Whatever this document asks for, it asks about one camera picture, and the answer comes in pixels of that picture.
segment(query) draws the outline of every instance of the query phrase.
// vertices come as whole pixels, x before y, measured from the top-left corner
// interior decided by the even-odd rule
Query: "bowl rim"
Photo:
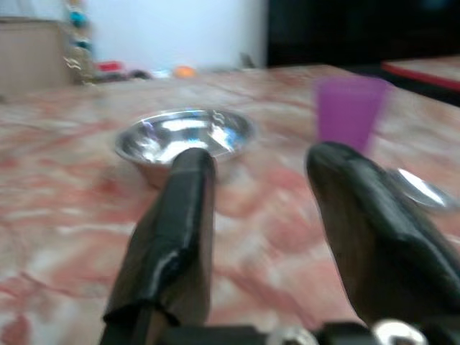
[[[233,159],[235,157],[238,157],[239,155],[242,155],[244,152],[246,152],[248,150],[249,145],[251,143],[253,143],[253,141],[257,137],[257,133],[259,132],[259,129],[258,129],[257,125],[254,123],[253,120],[249,119],[247,116],[245,116],[243,114],[240,114],[240,113],[234,112],[234,111],[229,111],[229,110],[225,110],[225,109],[209,109],[209,108],[193,108],[193,107],[161,110],[161,111],[158,111],[158,112],[154,113],[151,116],[143,117],[143,118],[135,121],[134,123],[132,123],[126,129],[124,129],[124,130],[122,130],[120,132],[117,132],[117,134],[115,136],[115,140],[114,140],[114,151],[115,151],[115,153],[118,156],[120,156],[121,158],[125,159],[125,160],[128,160],[128,161],[133,162],[133,163],[137,163],[137,164],[140,164],[140,165],[146,165],[146,166],[150,166],[150,167],[154,167],[154,166],[157,166],[157,167],[169,167],[169,166],[171,166],[173,161],[171,161],[169,163],[154,163],[154,162],[148,162],[146,160],[142,160],[142,159],[139,159],[139,158],[136,158],[136,157],[132,157],[131,155],[128,155],[121,148],[121,146],[122,146],[121,143],[122,143],[124,137],[126,136],[126,134],[128,132],[130,132],[131,129],[133,129],[135,127],[138,127],[145,120],[155,119],[155,121],[159,121],[164,117],[171,116],[171,115],[177,114],[177,113],[183,113],[183,112],[186,112],[186,111],[187,112],[189,112],[189,111],[205,111],[205,112],[209,112],[209,111],[217,111],[217,112],[219,112],[219,111],[221,111],[221,112],[224,112],[224,113],[227,113],[227,114],[231,114],[232,116],[239,117],[240,119],[243,119],[243,121],[245,121],[247,123],[247,126],[249,128],[249,130],[248,130],[249,135],[247,136],[246,144],[243,147],[240,147],[239,149],[236,149],[233,152],[225,152],[225,153],[221,153],[219,155],[211,155],[212,158],[215,159],[217,162],[225,162],[225,161],[231,160],[231,159]]]

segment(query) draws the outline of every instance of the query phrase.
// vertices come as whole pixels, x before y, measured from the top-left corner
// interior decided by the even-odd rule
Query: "marble countertop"
[[[303,172],[312,82],[328,67],[202,75],[36,93],[0,106],[0,341],[97,344],[135,222],[156,191],[112,150],[161,109],[246,114],[259,139],[217,187],[212,324],[262,330],[356,320]],[[370,157],[460,196],[460,109],[393,90]],[[460,214],[433,219],[460,248]]]
[[[403,77],[460,91],[460,55],[387,61],[382,67]]]

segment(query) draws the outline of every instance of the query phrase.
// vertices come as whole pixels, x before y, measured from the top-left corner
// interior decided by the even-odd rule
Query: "red object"
[[[405,68],[392,66],[389,63],[382,63],[382,69],[402,77],[423,81],[424,83],[434,84],[443,88],[450,88],[451,90],[455,91],[460,91],[460,81],[457,80],[438,77],[422,72],[415,72],[413,70],[406,70]]]
[[[101,72],[119,72],[120,70],[123,70],[123,64],[118,61],[98,63],[97,67]]]

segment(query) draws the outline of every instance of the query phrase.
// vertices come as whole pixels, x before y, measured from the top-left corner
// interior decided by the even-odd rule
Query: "red table edge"
[[[415,72],[413,70],[407,70],[405,68],[396,67],[391,63],[382,63],[382,69],[395,75],[402,77],[415,79],[417,81],[423,81],[424,83],[430,83],[443,88],[450,88],[451,90],[460,91],[460,81],[451,80],[448,78],[436,77],[422,72]]]

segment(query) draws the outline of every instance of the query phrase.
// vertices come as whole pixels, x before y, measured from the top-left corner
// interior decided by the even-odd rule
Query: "orange object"
[[[175,69],[174,74],[179,78],[192,78],[196,75],[196,70],[188,66],[179,66]]]

